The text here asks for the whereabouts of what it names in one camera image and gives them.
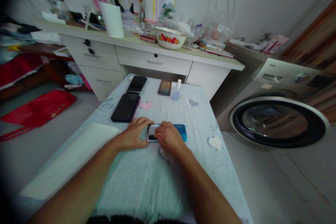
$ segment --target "paper towel roll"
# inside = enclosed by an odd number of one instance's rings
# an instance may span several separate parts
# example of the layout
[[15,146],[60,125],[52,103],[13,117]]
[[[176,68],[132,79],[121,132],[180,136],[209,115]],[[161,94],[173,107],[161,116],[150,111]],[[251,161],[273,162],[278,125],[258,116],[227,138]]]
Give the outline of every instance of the paper towel roll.
[[103,2],[99,2],[99,6],[104,18],[107,34],[110,37],[124,37],[120,7]]

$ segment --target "hand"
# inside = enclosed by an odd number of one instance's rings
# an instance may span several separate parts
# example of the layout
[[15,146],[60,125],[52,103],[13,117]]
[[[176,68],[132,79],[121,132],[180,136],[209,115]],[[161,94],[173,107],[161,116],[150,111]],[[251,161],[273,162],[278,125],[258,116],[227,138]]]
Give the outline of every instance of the hand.
[[155,134],[162,149],[176,158],[183,155],[183,153],[188,150],[179,131],[171,122],[163,121],[160,127],[155,129]]
[[140,134],[148,124],[153,123],[154,121],[149,120],[147,117],[135,118],[125,131],[121,132],[110,142],[117,153],[132,149],[145,148],[149,142],[141,141]]

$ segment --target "red floral pattern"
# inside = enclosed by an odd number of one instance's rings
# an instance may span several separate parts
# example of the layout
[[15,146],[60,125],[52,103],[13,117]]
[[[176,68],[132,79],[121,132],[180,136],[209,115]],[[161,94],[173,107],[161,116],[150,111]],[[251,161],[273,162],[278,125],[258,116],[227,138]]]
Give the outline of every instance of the red floral pattern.
[[179,39],[177,39],[175,37],[171,38],[171,37],[164,36],[162,33],[161,33],[161,36],[159,37],[159,39],[161,41],[168,42],[170,44],[180,44]]

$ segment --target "washing machine door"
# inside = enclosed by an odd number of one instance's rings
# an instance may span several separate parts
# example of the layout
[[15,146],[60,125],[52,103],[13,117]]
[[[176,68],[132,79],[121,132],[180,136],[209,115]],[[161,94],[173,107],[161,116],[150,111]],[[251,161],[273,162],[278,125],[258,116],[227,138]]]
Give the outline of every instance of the washing machine door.
[[234,130],[255,143],[277,148],[313,144],[330,124],[317,109],[285,97],[256,97],[238,104],[230,114]]

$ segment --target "small plastic bottle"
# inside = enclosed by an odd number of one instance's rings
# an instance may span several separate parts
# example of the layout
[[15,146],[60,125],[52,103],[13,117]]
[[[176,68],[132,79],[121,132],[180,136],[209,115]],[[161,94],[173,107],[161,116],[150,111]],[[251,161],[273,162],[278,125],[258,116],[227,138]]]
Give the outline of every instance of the small plastic bottle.
[[181,80],[179,79],[177,81],[177,85],[174,88],[173,95],[172,95],[172,98],[171,98],[173,101],[178,101],[179,100],[180,91],[181,91]]

